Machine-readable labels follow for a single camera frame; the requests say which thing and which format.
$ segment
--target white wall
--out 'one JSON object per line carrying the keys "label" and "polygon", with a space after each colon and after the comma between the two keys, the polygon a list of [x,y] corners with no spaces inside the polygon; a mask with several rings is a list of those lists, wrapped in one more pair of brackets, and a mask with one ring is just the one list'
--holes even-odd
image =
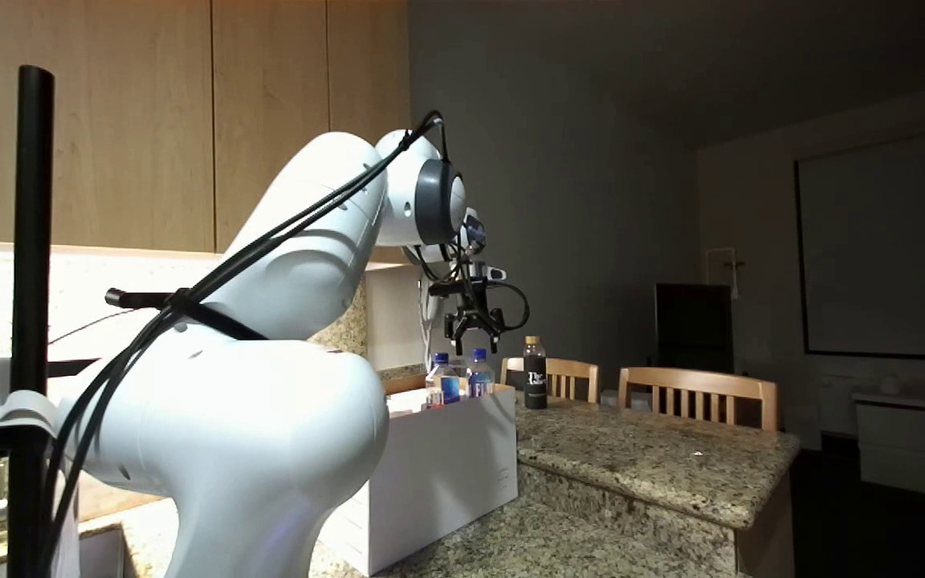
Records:
{"label": "white wall", "polygon": [[853,434],[850,389],[925,394],[925,362],[802,353],[793,160],[912,131],[925,131],[925,94],[697,153],[699,242],[744,260],[740,353],[747,369],[781,382],[784,423],[795,423],[805,443],[822,429]]}
{"label": "white wall", "polygon": [[699,272],[692,150],[509,42],[487,3],[411,3],[411,103],[446,113],[487,260],[530,291],[526,331],[558,356],[642,358],[647,282]]}

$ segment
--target cabinet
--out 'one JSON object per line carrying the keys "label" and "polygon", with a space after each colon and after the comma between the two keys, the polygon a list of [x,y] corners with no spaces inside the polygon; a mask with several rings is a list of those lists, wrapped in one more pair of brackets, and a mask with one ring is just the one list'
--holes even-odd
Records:
{"label": "cabinet", "polygon": [[222,251],[319,131],[406,124],[403,0],[0,0],[0,238],[15,69],[55,73],[55,242]]}

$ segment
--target chair back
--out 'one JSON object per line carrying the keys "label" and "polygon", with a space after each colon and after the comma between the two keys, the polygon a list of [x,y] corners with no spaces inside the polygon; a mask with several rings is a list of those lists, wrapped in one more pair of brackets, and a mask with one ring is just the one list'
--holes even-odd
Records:
{"label": "chair back", "polygon": [[628,408],[628,392],[637,389],[647,392],[654,415],[777,429],[777,385],[764,379],[671,367],[620,367],[620,408]]}
{"label": "chair back", "polygon": [[[522,371],[522,356],[501,358],[501,382],[509,382],[509,371]],[[597,362],[545,356],[545,377],[548,398],[582,398],[583,392],[583,402],[597,405]]]}

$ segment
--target kitchen island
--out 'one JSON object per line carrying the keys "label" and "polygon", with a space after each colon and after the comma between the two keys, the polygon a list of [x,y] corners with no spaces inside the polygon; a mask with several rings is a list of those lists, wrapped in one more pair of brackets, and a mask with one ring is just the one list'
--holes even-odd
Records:
{"label": "kitchen island", "polygon": [[[382,575],[793,575],[795,435],[555,402],[516,408],[516,439],[520,496]],[[112,524],[139,575],[160,575],[174,508]],[[359,572],[319,547],[311,575]]]}

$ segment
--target television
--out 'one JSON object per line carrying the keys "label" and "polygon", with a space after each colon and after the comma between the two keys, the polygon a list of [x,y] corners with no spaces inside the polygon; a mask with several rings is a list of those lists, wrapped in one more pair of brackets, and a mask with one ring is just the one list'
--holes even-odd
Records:
{"label": "television", "polygon": [[733,371],[730,286],[654,282],[654,367]]}

